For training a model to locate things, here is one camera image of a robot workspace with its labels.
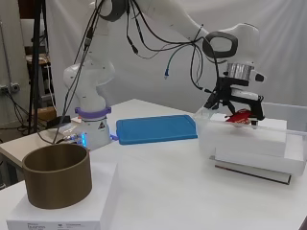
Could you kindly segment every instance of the white backdrop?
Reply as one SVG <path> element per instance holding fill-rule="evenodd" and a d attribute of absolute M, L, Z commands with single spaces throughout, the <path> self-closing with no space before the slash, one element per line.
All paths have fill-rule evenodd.
<path fill-rule="evenodd" d="M 265 84 L 255 83 L 251 91 L 265 96 L 266 102 L 307 105 L 307 3 L 306 0 L 181 0 L 182 6 L 194 20 L 208 31 L 229 28 L 239 22 L 255 25 L 261 32 L 261 49 L 257 69 L 268 77 Z M 50 53 L 57 107 L 62 110 L 67 91 L 62 72 L 73 63 L 83 34 L 87 13 L 86 0 L 47 1 Z M 159 54 L 152 60 L 137 57 L 126 39 L 126 17 L 110 24 L 111 60 L 116 78 L 99 90 L 109 104 L 140 99 L 156 104 L 195 112 L 205 103 L 207 95 L 196 89 L 189 77 L 192 48 L 180 51 L 171 66 L 171 76 L 164 80 L 164 72 L 171 52 Z M 150 21 L 157 34 L 173 40 L 184 39 Z M 144 34 L 151 47 L 163 44 L 149 33 Z M 149 56 L 139 42 L 133 24 L 130 37 L 143 56 Z M 212 88 L 214 66 L 204 66 L 201 85 Z M 78 105 L 77 100 L 71 106 Z"/>

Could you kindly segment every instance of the blue tray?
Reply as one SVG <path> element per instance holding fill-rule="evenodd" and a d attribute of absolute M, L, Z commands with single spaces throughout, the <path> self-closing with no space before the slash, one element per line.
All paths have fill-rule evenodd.
<path fill-rule="evenodd" d="M 119 120 L 116 127 L 121 145 L 198 138 L 195 122 L 188 115 Z"/>

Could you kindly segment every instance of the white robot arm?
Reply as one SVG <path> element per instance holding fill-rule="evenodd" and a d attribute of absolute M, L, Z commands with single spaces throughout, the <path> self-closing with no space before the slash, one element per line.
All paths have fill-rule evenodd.
<path fill-rule="evenodd" d="M 222 58 L 228 62 L 227 72 L 218 79 L 219 84 L 212 91 L 205 107 L 215 109 L 220 102 L 223 102 L 234 113 L 232 101 L 249 104 L 256 121 L 264 119 L 261 97 L 231 87 L 233 84 L 248 86 L 251 76 L 257 81 L 263 80 L 263 77 L 254 70 L 259 47 L 257 28 L 248 24 L 238 24 L 233 28 L 209 33 L 186 13 L 177 0 L 103 0 L 103 2 L 92 0 L 89 4 L 90 9 L 95 11 L 97 6 L 101 6 L 100 15 L 103 19 L 98 21 L 76 90 L 80 101 L 78 113 L 83 120 L 83 131 L 87 134 L 86 144 L 91 150 L 110 142 L 106 123 L 106 115 L 110 109 L 106 108 L 106 101 L 96 91 L 99 84 L 110 81 L 114 74 L 114 67 L 108 60 L 107 54 L 107 24 L 129 12 L 128 8 L 131 5 L 152 20 L 182 34 L 189 41 L 197 41 L 194 44 L 209 58 Z M 76 64 L 65 70 L 64 82 L 67 87 L 72 85 L 80 67 Z"/>

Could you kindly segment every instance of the metal stand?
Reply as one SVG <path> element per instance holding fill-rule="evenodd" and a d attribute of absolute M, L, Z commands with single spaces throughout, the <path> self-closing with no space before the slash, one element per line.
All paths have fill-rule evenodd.
<path fill-rule="evenodd" d="M 34 42 L 33 42 L 33 59 L 32 59 L 32 73 L 31 73 L 31 88 L 30 88 L 30 104 L 29 104 L 29 127 L 28 134 L 31 133 L 32 124 L 32 105 L 34 106 L 34 133 L 37 132 L 37 110 L 38 110 L 38 75 L 39 75 L 39 35 L 40 35 L 40 15 L 43 13 L 45 23 L 46 41 L 48 44 L 47 23 L 46 23 L 46 2 L 45 0 L 35 0 L 35 27 L 34 27 Z"/>

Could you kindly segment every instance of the transparent container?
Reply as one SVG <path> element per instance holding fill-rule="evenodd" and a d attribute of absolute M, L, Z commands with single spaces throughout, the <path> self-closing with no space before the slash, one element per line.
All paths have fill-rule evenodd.
<path fill-rule="evenodd" d="M 225 122 L 227 107 L 201 108 L 197 124 L 201 154 L 222 162 L 290 175 L 303 175 L 306 159 L 307 107 L 263 103 L 266 119 L 258 127 Z"/>

